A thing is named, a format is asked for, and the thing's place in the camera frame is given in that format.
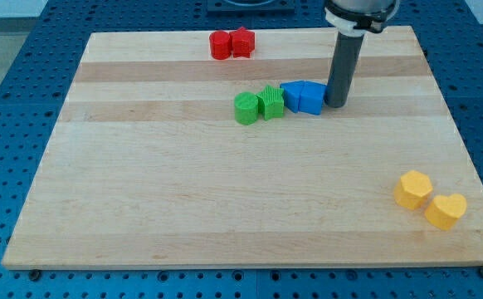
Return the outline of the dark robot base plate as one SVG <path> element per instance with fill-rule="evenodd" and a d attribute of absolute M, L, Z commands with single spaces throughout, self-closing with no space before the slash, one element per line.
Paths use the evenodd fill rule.
<path fill-rule="evenodd" d="M 207 13 L 293 12 L 295 0 L 207 0 Z"/>

